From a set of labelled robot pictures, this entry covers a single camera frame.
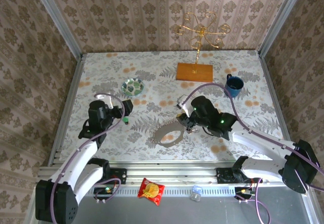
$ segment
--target red chip bag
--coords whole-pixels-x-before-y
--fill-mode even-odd
[[[145,197],[146,199],[154,202],[158,206],[160,205],[164,188],[164,185],[156,184],[144,178],[137,197]]]

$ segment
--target damask wallpaper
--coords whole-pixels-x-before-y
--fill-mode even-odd
[[[55,0],[84,53],[111,51],[189,50],[193,33],[178,36],[183,14],[193,12],[207,25],[205,12],[218,21],[210,31],[228,24],[222,49],[257,49],[283,0]],[[186,23],[197,25],[194,19]],[[205,42],[205,50],[212,47]]]
[[[40,0],[0,0],[0,223],[22,223],[76,61]]]
[[[266,62],[292,140],[311,143],[323,167],[324,0],[297,0]],[[316,185],[324,187],[319,174]]]

